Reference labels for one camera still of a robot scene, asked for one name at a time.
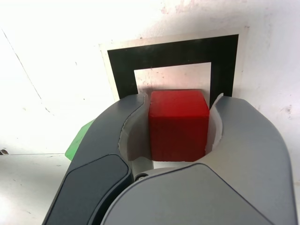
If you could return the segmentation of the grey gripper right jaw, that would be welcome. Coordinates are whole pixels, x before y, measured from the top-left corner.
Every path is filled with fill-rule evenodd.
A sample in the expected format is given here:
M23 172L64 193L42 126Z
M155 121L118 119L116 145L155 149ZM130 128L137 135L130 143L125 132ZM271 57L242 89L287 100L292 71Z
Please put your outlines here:
M206 156L147 176L109 207L104 225L293 225L290 156L275 126L243 99L212 107L217 137Z

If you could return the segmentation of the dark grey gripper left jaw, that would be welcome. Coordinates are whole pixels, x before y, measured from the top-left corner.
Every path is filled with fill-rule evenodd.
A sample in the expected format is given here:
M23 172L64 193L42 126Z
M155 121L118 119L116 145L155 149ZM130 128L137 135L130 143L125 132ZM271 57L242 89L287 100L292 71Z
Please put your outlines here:
M129 95L92 122L44 218L45 225L100 224L135 175L153 167L148 111L146 94Z

